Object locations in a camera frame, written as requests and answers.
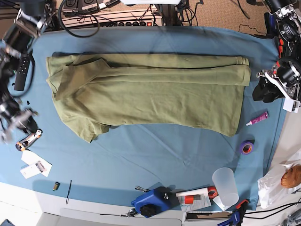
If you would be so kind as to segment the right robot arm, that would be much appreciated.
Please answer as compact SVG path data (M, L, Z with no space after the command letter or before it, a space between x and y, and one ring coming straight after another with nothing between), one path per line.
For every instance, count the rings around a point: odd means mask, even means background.
M7 122L7 127L0 128L3 143L11 141L14 129L33 133L38 128L33 119L36 113L30 108L21 110L16 98L30 90L25 83L29 64L35 66L32 47L56 14L54 0L23 0L18 4L17 17L0 49L0 119Z

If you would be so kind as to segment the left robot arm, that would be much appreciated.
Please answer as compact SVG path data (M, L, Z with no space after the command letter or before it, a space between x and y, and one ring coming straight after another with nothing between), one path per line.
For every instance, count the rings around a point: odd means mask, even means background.
M257 73L254 101L265 103L283 98L283 109L297 113L301 107L301 17L294 8L295 0L264 0L275 19L279 38L279 59L269 70Z

